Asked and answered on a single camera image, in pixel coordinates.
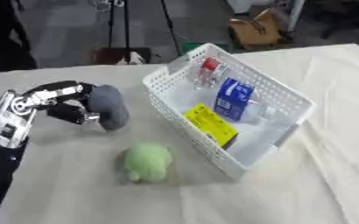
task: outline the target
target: blue and white box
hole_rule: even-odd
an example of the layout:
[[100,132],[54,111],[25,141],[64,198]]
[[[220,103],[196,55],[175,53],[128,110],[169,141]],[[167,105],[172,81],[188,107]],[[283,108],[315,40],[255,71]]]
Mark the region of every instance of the blue and white box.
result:
[[216,97],[214,111],[233,121],[241,120],[241,116],[253,94],[251,85],[243,84],[239,80],[227,78]]

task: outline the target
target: gray ball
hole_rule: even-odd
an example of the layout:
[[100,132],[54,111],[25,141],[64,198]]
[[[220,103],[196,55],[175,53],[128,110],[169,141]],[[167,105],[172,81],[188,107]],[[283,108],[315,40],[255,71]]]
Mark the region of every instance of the gray ball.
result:
[[88,107],[92,112],[101,115],[99,122],[106,130],[118,130],[125,126],[130,118],[120,91],[109,85],[93,88]]

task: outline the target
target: plastic bottle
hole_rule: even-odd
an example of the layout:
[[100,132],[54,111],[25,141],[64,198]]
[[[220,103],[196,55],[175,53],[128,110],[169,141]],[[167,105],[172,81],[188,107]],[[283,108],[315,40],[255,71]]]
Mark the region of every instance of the plastic bottle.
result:
[[[214,98],[217,96],[221,85],[228,77],[243,82],[240,73],[214,58],[206,58],[201,68],[196,73],[196,78],[194,80],[196,88],[209,88],[209,93],[212,94]],[[259,96],[257,89],[255,88],[240,122],[257,124],[260,122],[261,118],[270,119],[275,113],[276,109],[268,106],[268,104]]]

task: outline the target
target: yellow box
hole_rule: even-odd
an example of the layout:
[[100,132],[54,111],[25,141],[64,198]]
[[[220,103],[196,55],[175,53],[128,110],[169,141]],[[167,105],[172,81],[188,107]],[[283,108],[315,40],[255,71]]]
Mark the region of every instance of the yellow box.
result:
[[238,135],[238,131],[234,127],[204,103],[197,104],[194,108],[188,110],[184,116],[216,141],[223,149],[227,149]]

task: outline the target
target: green plush toy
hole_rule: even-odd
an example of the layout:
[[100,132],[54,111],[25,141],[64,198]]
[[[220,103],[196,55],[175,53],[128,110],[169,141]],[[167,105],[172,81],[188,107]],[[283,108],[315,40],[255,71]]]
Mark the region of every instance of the green plush toy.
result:
[[172,154],[165,146],[156,143],[138,143],[125,155],[124,165],[133,182],[159,182],[165,179]]

